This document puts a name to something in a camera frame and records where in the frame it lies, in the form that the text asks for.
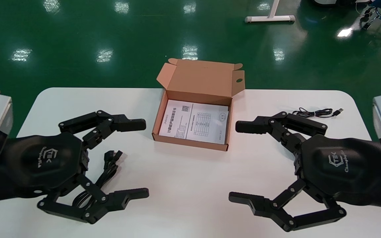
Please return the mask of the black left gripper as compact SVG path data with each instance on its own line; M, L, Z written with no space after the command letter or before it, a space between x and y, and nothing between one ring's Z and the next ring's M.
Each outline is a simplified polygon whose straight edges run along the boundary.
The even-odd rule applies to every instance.
M38 209L94 224L108 212L124 210L130 200L149 197L147 188L103 193L83 175L88 163L87 147L67 132L8 139L0 154L0 200L48 195L38 202ZM57 202L59 196L66 196L78 184L96 200L90 208Z

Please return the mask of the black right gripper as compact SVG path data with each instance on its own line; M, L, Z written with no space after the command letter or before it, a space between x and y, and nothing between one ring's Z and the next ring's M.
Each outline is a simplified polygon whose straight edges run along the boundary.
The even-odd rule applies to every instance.
M248 205L255 216L270 218L285 232L342 219L347 213L337 202L381 207L380 143L315 135L303 141L294 155L299 179L275 199L230 192L229 201ZM301 191L323 203L326 209L292 217L284 206Z

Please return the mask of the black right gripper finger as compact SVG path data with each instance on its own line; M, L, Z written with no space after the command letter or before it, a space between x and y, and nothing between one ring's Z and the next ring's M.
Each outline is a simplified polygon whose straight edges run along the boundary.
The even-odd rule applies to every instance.
M280 112L274 116L258 116L254 121L237 121L235 129L244 134L270 134L288 151L299 153L305 138L325 135L327 125L297 115Z

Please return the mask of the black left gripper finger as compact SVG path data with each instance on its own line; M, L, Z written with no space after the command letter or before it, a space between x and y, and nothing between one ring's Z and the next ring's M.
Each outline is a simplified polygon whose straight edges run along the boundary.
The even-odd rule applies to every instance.
M83 136L83 146L93 149L113 132L143 131L146 129L144 119L129 119L124 114L111 115L103 110L98 110L59 123L60 132L78 134L91 130Z

